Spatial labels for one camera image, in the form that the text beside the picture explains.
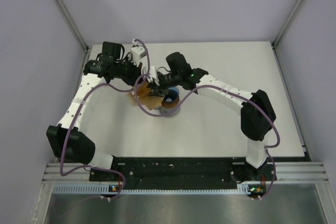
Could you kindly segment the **orange filter package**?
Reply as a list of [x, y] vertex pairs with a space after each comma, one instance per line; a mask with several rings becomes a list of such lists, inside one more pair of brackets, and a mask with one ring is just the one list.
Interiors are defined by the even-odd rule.
[[129, 99], [129, 102], [130, 102], [131, 106], [138, 106], [137, 100], [136, 100], [136, 98], [135, 98], [135, 96], [134, 96], [134, 94], [132, 92], [129, 92], [127, 94], [127, 97]]

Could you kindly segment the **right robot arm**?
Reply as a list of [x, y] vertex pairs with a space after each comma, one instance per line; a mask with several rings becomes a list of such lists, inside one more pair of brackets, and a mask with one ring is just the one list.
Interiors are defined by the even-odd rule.
[[245, 174], [252, 180], [264, 174], [263, 164], [267, 160], [266, 135], [273, 129], [275, 111], [267, 93], [244, 91], [230, 86], [213, 77], [201, 68], [192, 68], [180, 52], [166, 57], [170, 71], [163, 74], [151, 70], [154, 91], [164, 92], [168, 88], [180, 86], [184, 90], [211, 98], [230, 108], [240, 116], [240, 129], [247, 137]]

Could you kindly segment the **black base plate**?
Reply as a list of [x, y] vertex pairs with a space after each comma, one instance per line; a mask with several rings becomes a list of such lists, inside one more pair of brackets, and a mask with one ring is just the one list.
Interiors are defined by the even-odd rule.
[[118, 182], [125, 189], [235, 189], [243, 182], [270, 182], [274, 166], [266, 162], [255, 169], [244, 158], [223, 157], [117, 157], [117, 173], [93, 169], [91, 182]]

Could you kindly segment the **aluminium front rail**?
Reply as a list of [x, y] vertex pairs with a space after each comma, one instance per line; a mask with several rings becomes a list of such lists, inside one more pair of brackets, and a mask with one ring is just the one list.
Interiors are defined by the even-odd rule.
[[[329, 178], [322, 162], [277, 162], [273, 169], [272, 163], [267, 167], [271, 168], [270, 174], [276, 174], [277, 183], [327, 183]], [[87, 182], [89, 176], [95, 173], [89, 168], [79, 168], [78, 164], [65, 164], [63, 169], [59, 163], [47, 164], [43, 181], [60, 182], [75, 181]]]

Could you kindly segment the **brown wooden ring holder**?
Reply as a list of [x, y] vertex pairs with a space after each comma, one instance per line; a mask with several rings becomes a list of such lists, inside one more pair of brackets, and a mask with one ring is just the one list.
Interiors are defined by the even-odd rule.
[[167, 109], [172, 109], [175, 108], [180, 102], [180, 97], [179, 96], [165, 96], [162, 103], [161, 107], [167, 108]]

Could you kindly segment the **right aluminium corner post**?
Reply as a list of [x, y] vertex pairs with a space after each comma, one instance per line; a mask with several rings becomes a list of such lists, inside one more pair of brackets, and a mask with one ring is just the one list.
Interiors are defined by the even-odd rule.
[[271, 43], [272, 48], [274, 50], [280, 45], [281, 41], [283, 40], [285, 34], [291, 27], [292, 23], [295, 21], [297, 15], [301, 11], [302, 7], [304, 6], [306, 0], [296, 0], [291, 11], [289, 12], [288, 16], [286, 17], [284, 23], [281, 25], [280, 30], [278, 31], [277, 36]]

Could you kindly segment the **blue glass dripper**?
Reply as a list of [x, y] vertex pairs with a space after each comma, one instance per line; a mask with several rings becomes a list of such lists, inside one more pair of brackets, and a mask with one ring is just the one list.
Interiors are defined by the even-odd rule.
[[171, 103], [179, 98], [179, 89], [178, 87], [168, 88], [168, 93], [164, 97], [164, 102]]

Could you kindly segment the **aluminium corner post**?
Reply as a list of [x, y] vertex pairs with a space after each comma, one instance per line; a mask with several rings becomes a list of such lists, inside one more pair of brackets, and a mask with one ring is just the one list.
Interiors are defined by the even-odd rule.
[[277, 36], [271, 43], [272, 48], [274, 50], [280, 45], [281, 41], [283, 40], [285, 34], [291, 27], [292, 23], [295, 21], [297, 15], [301, 11], [302, 7], [304, 6], [306, 0], [296, 0], [291, 11], [289, 12], [288, 16], [286, 17], [284, 23], [281, 25], [280, 30], [278, 31]]
[[56, 6], [58, 7], [61, 15], [63, 16], [66, 24], [68, 25], [70, 31], [74, 35], [76, 41], [79, 43], [80, 47], [83, 49], [84, 52], [88, 51], [89, 47], [85, 42], [83, 36], [81, 35], [78, 26], [76, 25], [73, 17], [71, 16], [66, 4], [63, 0], [54, 0]]

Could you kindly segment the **left aluminium corner post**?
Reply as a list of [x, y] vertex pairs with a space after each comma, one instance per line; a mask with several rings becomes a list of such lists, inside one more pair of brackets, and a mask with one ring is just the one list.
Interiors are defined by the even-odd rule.
[[81, 35], [78, 26], [76, 25], [73, 17], [71, 16], [66, 4], [63, 0], [54, 0], [56, 6], [58, 7], [61, 15], [63, 16], [66, 24], [68, 25], [70, 31], [74, 35], [76, 41], [79, 43], [80, 47], [83, 49], [84, 52], [88, 51], [89, 47], [85, 42], [83, 36]]

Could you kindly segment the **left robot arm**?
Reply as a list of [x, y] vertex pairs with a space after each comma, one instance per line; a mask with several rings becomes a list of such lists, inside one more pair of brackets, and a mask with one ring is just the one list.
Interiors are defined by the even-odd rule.
[[103, 42], [102, 51], [88, 60], [83, 69], [79, 88], [64, 116], [56, 126], [46, 132], [56, 158], [60, 160], [60, 173], [65, 176], [66, 162], [79, 163], [81, 167], [97, 167], [107, 180], [114, 180], [119, 168], [114, 157], [97, 149], [87, 137], [87, 128], [103, 88], [110, 81], [120, 79], [133, 86], [142, 73], [142, 59], [148, 57], [146, 45], [139, 39], [132, 41], [126, 52], [122, 44]]

